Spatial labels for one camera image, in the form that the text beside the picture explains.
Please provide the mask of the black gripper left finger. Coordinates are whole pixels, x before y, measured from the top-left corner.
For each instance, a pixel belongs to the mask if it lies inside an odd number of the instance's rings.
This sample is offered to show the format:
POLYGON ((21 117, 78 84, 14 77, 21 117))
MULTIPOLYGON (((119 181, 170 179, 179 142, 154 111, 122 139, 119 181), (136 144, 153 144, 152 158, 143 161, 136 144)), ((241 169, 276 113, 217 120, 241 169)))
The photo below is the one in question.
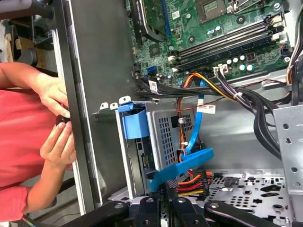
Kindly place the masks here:
POLYGON ((161 196, 164 184, 149 196, 131 202, 111 201, 73 221, 65 227, 159 227, 161 196))

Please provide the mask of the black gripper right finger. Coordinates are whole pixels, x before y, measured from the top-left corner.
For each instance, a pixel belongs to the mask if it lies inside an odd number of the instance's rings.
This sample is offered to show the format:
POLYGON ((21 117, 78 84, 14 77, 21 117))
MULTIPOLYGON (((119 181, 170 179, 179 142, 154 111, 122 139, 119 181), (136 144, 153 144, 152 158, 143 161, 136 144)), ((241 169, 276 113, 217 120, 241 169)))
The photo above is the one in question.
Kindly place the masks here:
POLYGON ((235 208, 222 201, 206 202, 198 212, 192 202, 177 195, 177 189, 165 183, 169 203, 170 227, 277 227, 278 225, 235 208))

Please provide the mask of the person's right hand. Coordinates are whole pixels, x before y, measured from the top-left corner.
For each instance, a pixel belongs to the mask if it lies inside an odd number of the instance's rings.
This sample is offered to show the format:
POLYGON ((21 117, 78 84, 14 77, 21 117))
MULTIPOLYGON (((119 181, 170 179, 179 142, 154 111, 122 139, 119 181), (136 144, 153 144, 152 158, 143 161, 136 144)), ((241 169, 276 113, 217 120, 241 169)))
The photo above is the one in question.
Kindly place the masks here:
POLYGON ((64 170, 76 160, 74 135, 71 122, 55 125, 49 137, 40 148, 45 166, 64 170))

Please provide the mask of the person's left hand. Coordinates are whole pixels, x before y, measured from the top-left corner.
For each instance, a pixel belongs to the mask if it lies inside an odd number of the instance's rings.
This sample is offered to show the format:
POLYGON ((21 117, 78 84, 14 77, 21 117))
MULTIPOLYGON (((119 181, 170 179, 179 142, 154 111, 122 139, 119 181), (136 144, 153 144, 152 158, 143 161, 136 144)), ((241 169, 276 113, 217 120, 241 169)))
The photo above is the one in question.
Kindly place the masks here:
POLYGON ((40 100, 56 116, 70 118, 68 97, 65 82, 44 73, 37 75, 31 88, 39 95, 40 100))

